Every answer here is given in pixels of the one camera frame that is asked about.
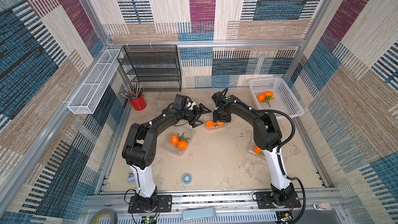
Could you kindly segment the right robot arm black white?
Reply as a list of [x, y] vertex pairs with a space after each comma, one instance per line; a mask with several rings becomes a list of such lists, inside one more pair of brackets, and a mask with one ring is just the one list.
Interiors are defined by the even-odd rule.
[[[253, 127], [255, 144], [264, 154], [271, 174], [270, 194], [275, 207], [306, 206], [303, 183], [298, 177], [290, 177], [286, 172], [282, 157], [282, 147], [288, 144], [295, 134], [292, 118], [278, 110], [256, 110], [234, 95], [227, 96], [228, 89], [218, 91], [211, 97], [216, 110], [214, 117], [222, 122], [230, 122], [234, 114]], [[277, 115], [285, 117], [291, 124], [291, 133], [283, 141]]]

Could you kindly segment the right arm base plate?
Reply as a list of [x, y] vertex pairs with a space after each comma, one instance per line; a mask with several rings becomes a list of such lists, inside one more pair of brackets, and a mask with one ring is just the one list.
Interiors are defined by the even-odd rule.
[[252, 198], [257, 202], [259, 209], [274, 209], [274, 208], [301, 208], [302, 203], [296, 192], [292, 194], [281, 195], [273, 191], [259, 191], [252, 195]]

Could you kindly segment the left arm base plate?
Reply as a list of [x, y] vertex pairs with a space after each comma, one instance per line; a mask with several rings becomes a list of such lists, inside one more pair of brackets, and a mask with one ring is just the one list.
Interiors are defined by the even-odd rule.
[[133, 196], [130, 200], [128, 213], [169, 213], [172, 209], [173, 196], [172, 195], [154, 195], [150, 198], [141, 196]]

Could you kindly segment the orange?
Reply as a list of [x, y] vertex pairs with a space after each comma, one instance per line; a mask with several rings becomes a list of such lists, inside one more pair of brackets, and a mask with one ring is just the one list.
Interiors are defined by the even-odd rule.
[[273, 92], [271, 92], [271, 91], [266, 91], [266, 92], [264, 92], [264, 95], [265, 95], [266, 97], [270, 98], [270, 99], [272, 99], [272, 98], [274, 97], [274, 94], [273, 94]]
[[264, 93], [260, 93], [257, 97], [259, 102], [263, 102], [265, 100], [266, 95]]

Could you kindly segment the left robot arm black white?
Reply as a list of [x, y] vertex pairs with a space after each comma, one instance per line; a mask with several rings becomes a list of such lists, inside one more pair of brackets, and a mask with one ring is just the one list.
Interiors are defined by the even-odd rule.
[[151, 168], [156, 155], [158, 136], [181, 120], [196, 128], [204, 123], [200, 117], [209, 113], [211, 110], [202, 103], [197, 104], [190, 97], [177, 94], [174, 102], [164, 108], [159, 116], [148, 122], [134, 123], [130, 126], [122, 149], [122, 158], [131, 167], [136, 183], [131, 204], [137, 204], [145, 211], [151, 211], [160, 205]]

